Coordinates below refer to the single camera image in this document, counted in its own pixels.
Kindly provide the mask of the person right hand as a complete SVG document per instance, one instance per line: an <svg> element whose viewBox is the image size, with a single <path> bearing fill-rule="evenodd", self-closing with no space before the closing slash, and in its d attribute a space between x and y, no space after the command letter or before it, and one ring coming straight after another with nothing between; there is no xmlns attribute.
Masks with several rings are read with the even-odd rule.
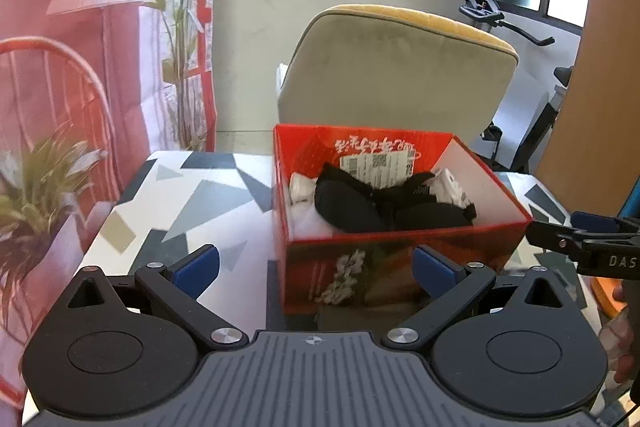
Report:
<svg viewBox="0 0 640 427"><path fill-rule="evenodd" d="M623 281L613 298L623 310L602 327L599 339L608 356L608 371L616 385L634 381L639 373L639 296L637 282Z"/></svg>

